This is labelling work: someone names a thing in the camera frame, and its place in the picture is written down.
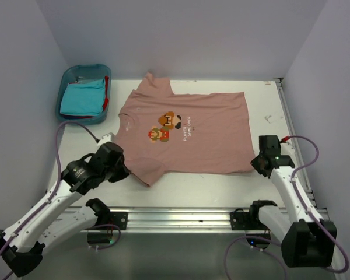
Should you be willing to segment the pink t shirt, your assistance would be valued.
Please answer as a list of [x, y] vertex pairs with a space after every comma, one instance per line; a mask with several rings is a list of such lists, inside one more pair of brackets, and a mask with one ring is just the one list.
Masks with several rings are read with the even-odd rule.
[[168, 172], [252, 171], [244, 93], [175, 94], [168, 78], [147, 73], [119, 113], [114, 142], [128, 170], [147, 186]]

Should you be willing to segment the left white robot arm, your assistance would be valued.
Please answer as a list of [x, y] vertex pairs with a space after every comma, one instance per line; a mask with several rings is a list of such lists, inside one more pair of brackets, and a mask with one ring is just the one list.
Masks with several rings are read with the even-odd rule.
[[101, 183], [121, 181], [129, 173], [123, 149], [111, 142], [70, 162], [59, 173], [55, 185], [27, 214], [0, 230], [0, 258], [10, 273], [19, 278], [28, 275], [46, 253], [80, 231], [101, 229], [119, 235], [119, 221], [111, 218], [109, 207], [98, 198], [88, 200], [68, 218], [60, 219], [60, 215]]

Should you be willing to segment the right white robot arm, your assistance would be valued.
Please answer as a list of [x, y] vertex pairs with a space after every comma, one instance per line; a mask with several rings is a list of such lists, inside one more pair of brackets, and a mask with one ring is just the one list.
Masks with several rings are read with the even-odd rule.
[[281, 153], [283, 143], [276, 135], [261, 135], [259, 154], [251, 165], [276, 187], [287, 214], [282, 214], [272, 201], [254, 201], [249, 209], [248, 222], [255, 229], [266, 226], [274, 234], [288, 267], [329, 267], [337, 228], [311, 204], [296, 177], [298, 168], [294, 161]]

